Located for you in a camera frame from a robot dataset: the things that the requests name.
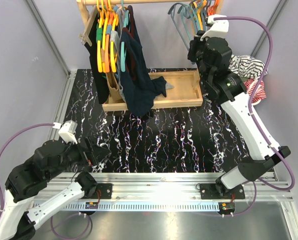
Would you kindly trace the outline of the black white striped tank top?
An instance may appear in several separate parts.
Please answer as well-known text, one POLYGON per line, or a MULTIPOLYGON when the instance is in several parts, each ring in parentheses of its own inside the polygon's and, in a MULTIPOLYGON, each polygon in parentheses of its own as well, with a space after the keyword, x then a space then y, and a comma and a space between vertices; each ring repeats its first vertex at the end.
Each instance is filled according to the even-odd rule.
POLYGON ((228 69, 239 77, 259 79, 265 69, 265 63, 250 55, 231 55, 228 69))

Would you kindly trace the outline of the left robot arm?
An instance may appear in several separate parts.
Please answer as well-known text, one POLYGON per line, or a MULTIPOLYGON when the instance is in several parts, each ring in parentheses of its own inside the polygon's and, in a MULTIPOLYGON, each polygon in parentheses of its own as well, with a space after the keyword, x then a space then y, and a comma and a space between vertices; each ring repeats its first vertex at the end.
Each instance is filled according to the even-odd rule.
POLYGON ((0 208, 0 240, 30 240, 36 230, 69 203, 99 195, 90 169, 109 153, 109 149, 98 146, 91 137, 77 143, 48 140, 37 148, 7 177, 0 208), (83 170, 68 186, 39 206, 29 208, 52 179, 75 165, 83 170))

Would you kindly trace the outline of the teal hanger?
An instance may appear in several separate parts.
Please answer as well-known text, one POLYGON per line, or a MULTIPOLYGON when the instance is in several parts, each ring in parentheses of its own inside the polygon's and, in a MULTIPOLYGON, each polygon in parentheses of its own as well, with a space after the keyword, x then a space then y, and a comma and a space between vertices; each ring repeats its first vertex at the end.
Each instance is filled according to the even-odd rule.
POLYGON ((197 29, 196 22, 194 20, 193 9, 190 5, 191 2, 192 1, 182 6, 181 9, 179 9, 178 11, 181 14, 182 18, 185 18, 191 21, 192 32, 193 32, 193 35, 195 35, 199 30, 197 29))

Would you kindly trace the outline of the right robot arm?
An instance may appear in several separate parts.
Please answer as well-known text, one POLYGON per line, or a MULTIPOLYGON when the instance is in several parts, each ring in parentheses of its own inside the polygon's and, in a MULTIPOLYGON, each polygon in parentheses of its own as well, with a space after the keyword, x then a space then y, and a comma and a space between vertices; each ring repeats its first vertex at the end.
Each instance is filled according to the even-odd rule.
POLYGON ((241 78, 229 69, 232 50, 222 37, 207 36, 199 30, 189 44, 187 58, 197 64, 200 80, 208 96, 229 115, 242 135, 251 157, 215 181, 215 192, 228 198, 234 188, 254 182, 291 154, 265 128, 259 115, 249 106, 250 96, 241 78))

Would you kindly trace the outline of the red striped tank top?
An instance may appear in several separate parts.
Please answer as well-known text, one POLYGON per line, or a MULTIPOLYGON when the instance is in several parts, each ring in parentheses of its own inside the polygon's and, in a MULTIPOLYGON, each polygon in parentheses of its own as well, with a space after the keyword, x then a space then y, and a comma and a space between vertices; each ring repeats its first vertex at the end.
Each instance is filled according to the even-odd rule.
MULTIPOLYGON (((249 79, 244 83, 246 90, 250 96, 252 95, 254 89, 256 88, 257 83, 258 83, 257 79, 249 79)), ((266 98, 267 98, 267 95, 265 92, 265 85, 264 85, 264 82, 261 80, 252 98, 252 105, 253 106, 258 105, 262 100, 266 98)))

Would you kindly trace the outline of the navy garment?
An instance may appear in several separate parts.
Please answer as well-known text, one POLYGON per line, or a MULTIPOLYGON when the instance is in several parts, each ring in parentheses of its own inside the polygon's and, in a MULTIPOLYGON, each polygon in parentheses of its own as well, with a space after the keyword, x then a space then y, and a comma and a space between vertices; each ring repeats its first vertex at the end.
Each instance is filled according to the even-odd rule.
POLYGON ((119 82, 128 110, 137 117, 143 117, 154 106, 154 99, 157 96, 167 96, 167 81, 163 76, 150 78, 133 7, 129 5, 127 10, 129 11, 129 24, 122 28, 120 38, 120 49, 126 51, 123 61, 125 71, 121 72, 119 82))

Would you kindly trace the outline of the blue grey hanger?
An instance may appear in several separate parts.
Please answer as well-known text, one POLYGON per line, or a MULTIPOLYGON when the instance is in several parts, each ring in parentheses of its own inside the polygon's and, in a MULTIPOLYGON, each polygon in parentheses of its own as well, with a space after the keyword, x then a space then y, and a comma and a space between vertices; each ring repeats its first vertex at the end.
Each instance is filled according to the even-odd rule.
POLYGON ((191 21, 186 18, 182 18, 179 12, 179 10, 181 10, 182 6, 184 5, 185 3, 182 2, 174 3, 168 10, 168 15, 170 16, 177 33, 179 34, 182 42, 184 43, 185 48, 189 50, 190 41, 193 40, 194 35, 191 21))

